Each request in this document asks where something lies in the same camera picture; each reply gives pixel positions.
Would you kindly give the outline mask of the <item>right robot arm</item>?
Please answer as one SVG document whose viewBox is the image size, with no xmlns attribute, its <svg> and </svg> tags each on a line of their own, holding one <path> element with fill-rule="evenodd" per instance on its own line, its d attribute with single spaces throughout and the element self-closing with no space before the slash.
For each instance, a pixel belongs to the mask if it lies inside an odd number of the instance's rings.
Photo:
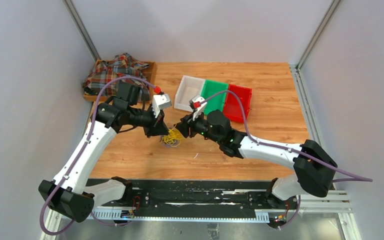
<svg viewBox="0 0 384 240">
<path fill-rule="evenodd" d="M 185 138 L 201 135 L 215 142 L 229 157 L 264 160 L 293 170 L 287 177 L 272 180 L 265 195 L 271 208 L 277 209 L 290 197 L 301 194 L 324 198 L 332 186 L 334 168 L 338 165 L 314 140 L 299 144 L 258 138 L 232 128 L 230 120 L 219 110 L 207 116 L 186 115 L 175 128 Z"/>
</svg>

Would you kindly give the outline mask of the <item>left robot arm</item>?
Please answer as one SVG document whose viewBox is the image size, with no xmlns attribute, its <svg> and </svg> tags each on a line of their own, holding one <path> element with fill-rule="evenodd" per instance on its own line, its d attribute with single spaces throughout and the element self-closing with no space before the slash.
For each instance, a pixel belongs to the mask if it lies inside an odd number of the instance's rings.
<svg viewBox="0 0 384 240">
<path fill-rule="evenodd" d="M 95 107 L 85 135 L 72 156 L 53 180 L 43 180 L 38 187 L 47 207 L 81 223 L 94 208 L 108 202 L 115 201 L 122 207 L 132 203 L 129 180 L 116 176 L 93 186 L 87 186 L 87 182 L 103 151 L 123 126 L 142 127 L 148 138 L 169 133 L 163 110 L 172 105 L 171 99 L 158 86 L 153 86 L 153 91 L 148 109 L 135 108 L 141 89 L 122 81 L 116 96 Z"/>
</svg>

